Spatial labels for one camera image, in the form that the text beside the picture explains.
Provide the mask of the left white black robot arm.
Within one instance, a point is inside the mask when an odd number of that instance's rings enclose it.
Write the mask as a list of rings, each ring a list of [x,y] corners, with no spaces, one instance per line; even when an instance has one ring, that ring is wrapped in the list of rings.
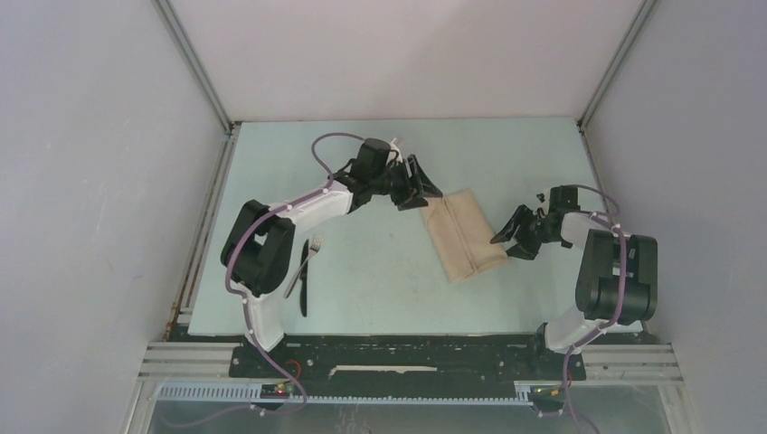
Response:
[[[286,364],[277,346],[285,335],[279,288],[289,274],[294,240],[336,217],[347,215],[376,196],[387,196],[400,211],[425,207],[443,193],[422,170],[417,157],[357,157],[327,182],[298,199],[267,205],[244,204],[225,242],[221,261],[225,287],[241,297],[247,340],[255,345],[251,365],[275,376]]]

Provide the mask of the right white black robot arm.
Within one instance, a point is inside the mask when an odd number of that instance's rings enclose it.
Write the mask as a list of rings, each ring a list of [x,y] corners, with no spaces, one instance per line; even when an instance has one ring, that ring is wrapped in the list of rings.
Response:
[[[514,259],[535,259],[545,244],[577,248],[582,254],[573,305],[544,324],[544,342],[526,353],[527,369],[536,377],[557,372],[561,354],[576,354],[609,328],[648,321],[656,312],[657,240],[625,232],[599,212],[520,205],[490,241],[511,242],[507,256]]]

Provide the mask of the beige cloth napkin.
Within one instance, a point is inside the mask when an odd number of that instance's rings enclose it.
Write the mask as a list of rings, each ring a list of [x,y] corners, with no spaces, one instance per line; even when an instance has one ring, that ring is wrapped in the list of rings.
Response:
[[[495,233],[471,190],[429,199],[421,217],[449,283],[508,262],[506,251],[491,242]]]

